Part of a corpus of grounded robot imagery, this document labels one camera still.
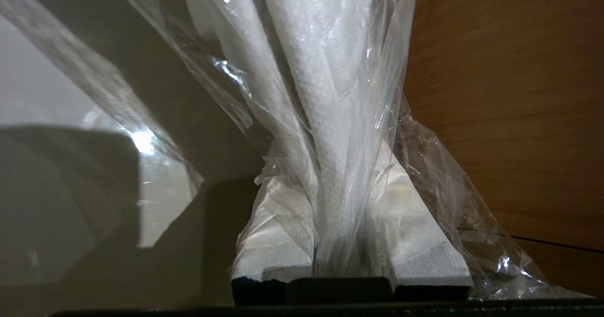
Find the right gripper right finger wrapped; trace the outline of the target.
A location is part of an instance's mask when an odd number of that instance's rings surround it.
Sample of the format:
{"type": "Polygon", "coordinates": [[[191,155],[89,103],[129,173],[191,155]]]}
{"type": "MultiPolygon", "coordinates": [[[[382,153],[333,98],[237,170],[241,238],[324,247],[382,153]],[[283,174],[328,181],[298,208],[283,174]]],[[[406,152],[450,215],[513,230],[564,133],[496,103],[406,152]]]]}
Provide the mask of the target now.
{"type": "Polygon", "coordinates": [[[466,300],[473,280],[464,257],[386,143],[371,184],[365,209],[370,274],[390,281],[395,300],[466,300]]]}

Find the right gripper left finger wrapped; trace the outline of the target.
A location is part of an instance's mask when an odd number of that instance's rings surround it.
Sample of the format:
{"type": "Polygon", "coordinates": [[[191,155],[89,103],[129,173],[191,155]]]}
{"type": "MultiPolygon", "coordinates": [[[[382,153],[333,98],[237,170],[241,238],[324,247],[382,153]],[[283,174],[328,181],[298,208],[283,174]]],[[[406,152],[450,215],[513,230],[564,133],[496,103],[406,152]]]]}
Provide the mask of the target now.
{"type": "Polygon", "coordinates": [[[286,175],[265,177],[236,241],[235,304],[285,304],[287,285],[313,272],[316,229],[311,203],[286,175]]]}

